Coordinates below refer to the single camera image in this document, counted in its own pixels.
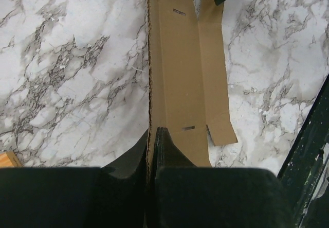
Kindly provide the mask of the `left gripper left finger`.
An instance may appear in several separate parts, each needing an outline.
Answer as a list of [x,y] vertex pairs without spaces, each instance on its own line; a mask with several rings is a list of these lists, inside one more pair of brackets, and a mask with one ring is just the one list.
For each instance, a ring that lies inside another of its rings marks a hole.
[[146,144],[101,168],[1,169],[1,227],[143,227]]

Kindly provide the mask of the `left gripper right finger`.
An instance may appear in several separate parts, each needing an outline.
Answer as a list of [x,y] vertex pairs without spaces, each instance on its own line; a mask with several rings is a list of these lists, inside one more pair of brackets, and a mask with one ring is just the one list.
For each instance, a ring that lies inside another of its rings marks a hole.
[[196,167],[166,128],[155,137],[151,227],[293,227],[285,190],[270,171]]

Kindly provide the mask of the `brown cardboard box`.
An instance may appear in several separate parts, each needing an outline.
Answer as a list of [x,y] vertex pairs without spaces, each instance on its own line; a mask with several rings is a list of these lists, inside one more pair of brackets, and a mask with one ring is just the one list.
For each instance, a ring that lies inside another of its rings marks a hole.
[[196,166],[208,167],[208,139],[237,142],[229,114],[222,35],[223,5],[201,0],[148,0],[149,142],[169,130],[174,145]]

